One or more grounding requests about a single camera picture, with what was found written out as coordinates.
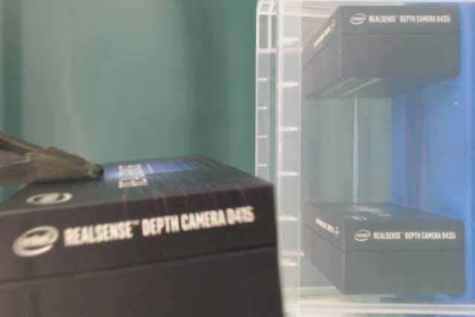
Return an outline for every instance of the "blue panel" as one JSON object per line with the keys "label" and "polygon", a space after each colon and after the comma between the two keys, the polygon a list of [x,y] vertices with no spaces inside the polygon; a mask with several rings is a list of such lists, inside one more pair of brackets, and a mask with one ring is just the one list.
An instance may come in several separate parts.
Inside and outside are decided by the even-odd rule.
{"label": "blue panel", "polygon": [[395,97],[392,107],[393,201],[465,222],[465,294],[436,296],[438,302],[473,302],[475,297],[475,5],[459,7],[460,76]]}

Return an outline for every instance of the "clear acrylic display case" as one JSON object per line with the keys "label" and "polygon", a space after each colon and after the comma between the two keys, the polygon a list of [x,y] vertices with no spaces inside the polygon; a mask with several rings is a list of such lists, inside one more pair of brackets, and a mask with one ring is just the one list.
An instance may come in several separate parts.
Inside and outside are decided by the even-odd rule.
{"label": "clear acrylic display case", "polygon": [[[389,95],[307,95],[303,79],[323,80],[327,63],[306,75],[305,52],[349,6],[456,7],[456,73]],[[286,312],[475,315],[475,0],[258,0],[256,27],[255,173],[275,184]],[[411,60],[404,53],[393,56],[397,70]],[[463,292],[340,292],[303,249],[308,202],[397,203],[462,222]]]}

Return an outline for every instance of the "green wall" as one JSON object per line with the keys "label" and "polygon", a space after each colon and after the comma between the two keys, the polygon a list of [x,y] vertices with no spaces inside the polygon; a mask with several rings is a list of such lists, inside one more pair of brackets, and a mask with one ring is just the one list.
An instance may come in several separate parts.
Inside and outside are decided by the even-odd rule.
{"label": "green wall", "polygon": [[252,171],[255,2],[1,0],[1,127],[97,162]]}

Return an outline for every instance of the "transparent plastic case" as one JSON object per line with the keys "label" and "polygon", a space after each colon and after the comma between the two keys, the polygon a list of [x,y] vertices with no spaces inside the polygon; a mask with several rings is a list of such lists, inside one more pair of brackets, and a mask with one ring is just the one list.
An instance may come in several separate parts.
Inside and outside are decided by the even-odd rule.
{"label": "transparent plastic case", "polygon": [[258,0],[256,26],[286,311],[475,314],[475,0]]}

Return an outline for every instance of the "intel realsense depth camera box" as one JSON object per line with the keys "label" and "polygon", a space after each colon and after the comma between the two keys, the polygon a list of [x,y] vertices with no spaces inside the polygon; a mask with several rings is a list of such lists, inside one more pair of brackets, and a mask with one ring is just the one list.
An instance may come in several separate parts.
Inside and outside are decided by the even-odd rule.
{"label": "intel realsense depth camera box", "polygon": [[460,220],[396,204],[308,203],[304,253],[345,294],[464,291]]}
{"label": "intel realsense depth camera box", "polygon": [[0,315],[281,316],[272,186],[203,157],[0,203]]}
{"label": "intel realsense depth camera box", "polygon": [[341,6],[304,48],[307,98],[391,97],[459,75],[459,8]]}

